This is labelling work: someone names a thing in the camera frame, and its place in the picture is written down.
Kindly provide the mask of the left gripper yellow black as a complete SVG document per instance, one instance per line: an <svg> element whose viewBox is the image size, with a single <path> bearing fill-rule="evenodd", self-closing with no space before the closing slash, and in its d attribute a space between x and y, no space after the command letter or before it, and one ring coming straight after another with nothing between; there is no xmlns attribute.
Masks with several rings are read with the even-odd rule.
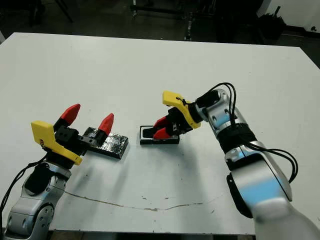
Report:
<svg viewBox="0 0 320 240"><path fill-rule="evenodd" d="M79 135L74 128L69 128L76 119L81 105L76 103L68 107L58 119L58 130L50 123L36 120L31 123L33 137L47 152L47 161L61 167L80 165L82 156L91 147L99 147L110 134L114 123L114 114L110 113L100 123L95 138Z"/></svg>

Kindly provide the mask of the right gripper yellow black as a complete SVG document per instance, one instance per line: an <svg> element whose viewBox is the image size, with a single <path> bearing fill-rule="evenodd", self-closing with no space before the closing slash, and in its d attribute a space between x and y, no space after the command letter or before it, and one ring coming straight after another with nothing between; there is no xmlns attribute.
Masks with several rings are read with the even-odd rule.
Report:
<svg viewBox="0 0 320 240"><path fill-rule="evenodd" d="M162 103L170 109L166 116L158 119L153 125L153 139L170 139L174 135L185 134L201 126L202 118L195 102L186 101L178 93L164 91Z"/></svg>

